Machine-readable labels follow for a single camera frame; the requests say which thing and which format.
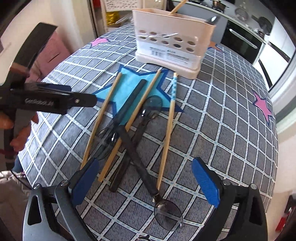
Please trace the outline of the plain wooden chopstick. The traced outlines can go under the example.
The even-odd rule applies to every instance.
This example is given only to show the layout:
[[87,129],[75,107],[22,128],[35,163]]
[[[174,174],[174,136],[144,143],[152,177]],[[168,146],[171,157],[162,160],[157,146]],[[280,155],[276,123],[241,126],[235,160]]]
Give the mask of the plain wooden chopstick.
[[[132,126],[135,118],[137,117],[137,114],[139,113],[140,108],[142,107],[143,103],[145,102],[148,94],[150,93],[151,89],[153,88],[155,82],[157,81],[159,75],[161,74],[161,69],[158,69],[156,75],[154,76],[153,80],[151,81],[151,83],[149,84],[149,86],[147,87],[147,89],[145,90],[144,94],[142,95],[141,99],[138,101],[137,106],[135,107],[129,121],[126,123],[125,126],[123,126],[123,129],[125,131],[128,131],[130,129],[130,127]],[[111,166],[112,161],[114,160],[114,157],[116,156],[116,153],[118,152],[118,149],[121,146],[121,138],[118,139],[118,141],[116,142],[114,148],[112,149],[110,155],[108,156],[108,159],[106,160],[106,163],[99,175],[98,181],[102,182],[104,180],[104,177],[106,176],[107,171],[109,170],[109,167]]]
[[114,83],[111,86],[111,89],[110,89],[106,99],[103,102],[103,105],[102,105],[101,109],[98,112],[95,124],[93,126],[90,138],[88,140],[88,143],[87,143],[87,146],[86,146],[86,149],[85,149],[85,152],[84,152],[84,156],[83,156],[81,167],[80,167],[81,170],[83,169],[83,167],[86,165],[86,163],[88,161],[88,157],[89,157],[89,154],[90,154],[90,151],[91,151],[91,147],[92,147],[93,140],[95,138],[97,129],[98,129],[98,127],[99,127],[99,125],[100,125],[100,123],[102,121],[102,118],[104,116],[107,105],[108,105],[108,103],[109,103],[109,101],[111,99],[111,96],[112,96],[117,84],[119,83],[119,80],[121,79],[121,76],[122,76],[122,73],[119,72],[118,75],[116,76],[115,80],[114,80]]
[[172,11],[170,11],[169,15],[175,14],[186,2],[187,0],[182,0],[177,6],[173,8]]

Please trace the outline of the white refrigerator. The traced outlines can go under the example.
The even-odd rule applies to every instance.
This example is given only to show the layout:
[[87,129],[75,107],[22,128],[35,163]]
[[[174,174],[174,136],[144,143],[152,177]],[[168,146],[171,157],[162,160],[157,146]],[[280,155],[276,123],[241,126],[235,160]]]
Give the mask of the white refrigerator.
[[270,90],[285,72],[295,53],[287,31],[278,19],[274,19],[270,35],[266,35],[253,67],[262,75],[267,90]]

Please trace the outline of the pink appliance box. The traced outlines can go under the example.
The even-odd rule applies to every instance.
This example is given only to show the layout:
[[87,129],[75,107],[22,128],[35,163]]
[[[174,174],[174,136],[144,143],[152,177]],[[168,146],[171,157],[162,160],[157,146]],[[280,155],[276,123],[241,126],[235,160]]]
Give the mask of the pink appliance box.
[[69,50],[58,33],[54,32],[35,60],[26,82],[41,82],[59,63],[69,56]]

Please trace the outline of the grey checked tablecloth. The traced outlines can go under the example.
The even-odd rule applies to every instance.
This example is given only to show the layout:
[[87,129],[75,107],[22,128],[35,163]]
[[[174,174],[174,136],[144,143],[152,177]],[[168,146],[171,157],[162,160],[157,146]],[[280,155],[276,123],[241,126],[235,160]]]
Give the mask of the grey checked tablecloth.
[[[133,25],[105,35],[109,42],[77,50],[47,77],[49,83],[70,85],[75,92],[93,93],[113,82],[121,66],[136,73],[156,72],[159,67],[135,60]],[[193,176],[191,162],[200,157],[221,179],[234,185],[258,186],[267,211],[278,167],[278,137],[274,117],[261,111],[271,101],[261,74],[226,47],[209,49],[196,79],[178,78],[170,150],[161,184],[165,198],[183,212],[184,226],[176,232],[161,228],[153,217],[152,197],[136,170],[129,166],[116,193],[111,178],[122,160],[122,147],[102,183],[92,184],[77,207],[97,240],[193,240],[213,211]],[[101,103],[95,108],[72,108],[67,115],[39,113],[20,162],[29,182],[59,184],[80,168],[83,154]],[[157,180],[166,135],[168,113],[151,120],[137,152]]]

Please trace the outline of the beige utensil holder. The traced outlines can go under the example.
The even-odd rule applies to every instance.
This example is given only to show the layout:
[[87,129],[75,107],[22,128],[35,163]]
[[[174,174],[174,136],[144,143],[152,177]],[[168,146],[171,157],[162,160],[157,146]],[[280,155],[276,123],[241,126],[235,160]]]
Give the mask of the beige utensil holder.
[[216,26],[204,19],[161,9],[132,11],[138,62],[155,64],[195,79]]

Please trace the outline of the built-in black oven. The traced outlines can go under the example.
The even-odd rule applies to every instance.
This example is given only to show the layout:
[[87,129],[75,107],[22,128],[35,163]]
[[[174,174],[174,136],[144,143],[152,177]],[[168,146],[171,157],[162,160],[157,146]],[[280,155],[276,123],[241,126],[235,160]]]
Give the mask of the built-in black oven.
[[262,42],[244,28],[227,21],[221,44],[253,64],[259,54]]

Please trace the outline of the beige perforated storage cart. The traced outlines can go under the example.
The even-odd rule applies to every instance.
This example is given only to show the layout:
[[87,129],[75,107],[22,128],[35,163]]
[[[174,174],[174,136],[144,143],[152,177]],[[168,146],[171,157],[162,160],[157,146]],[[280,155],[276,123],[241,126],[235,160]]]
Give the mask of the beige perforated storage cart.
[[134,9],[162,9],[167,7],[167,1],[139,0],[139,1],[100,1],[103,17],[104,30],[111,30],[120,27],[127,21],[129,14]]

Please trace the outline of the blue dotted chopstick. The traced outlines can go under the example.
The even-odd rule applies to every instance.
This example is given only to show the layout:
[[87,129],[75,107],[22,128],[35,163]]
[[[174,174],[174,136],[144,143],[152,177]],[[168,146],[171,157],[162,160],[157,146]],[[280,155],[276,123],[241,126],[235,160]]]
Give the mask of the blue dotted chopstick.
[[171,130],[173,128],[173,120],[174,120],[174,113],[175,113],[175,103],[176,103],[176,92],[177,92],[177,80],[178,74],[174,72],[172,86],[171,86],[171,101],[170,101],[170,108],[169,108],[169,117],[168,123],[166,127],[166,137],[163,146],[163,153],[162,158],[159,166],[159,175],[157,180],[157,189],[160,189],[162,177],[165,171],[166,159],[168,155],[169,145],[170,145],[170,138],[171,138]]

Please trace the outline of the dark handled spoon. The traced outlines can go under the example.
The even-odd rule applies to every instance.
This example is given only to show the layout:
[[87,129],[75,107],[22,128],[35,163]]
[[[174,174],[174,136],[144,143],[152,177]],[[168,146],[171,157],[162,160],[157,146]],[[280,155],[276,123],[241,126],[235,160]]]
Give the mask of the dark handled spoon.
[[220,16],[213,16],[213,17],[209,18],[208,20],[206,20],[205,23],[210,24],[210,25],[216,25],[219,20],[220,20]]

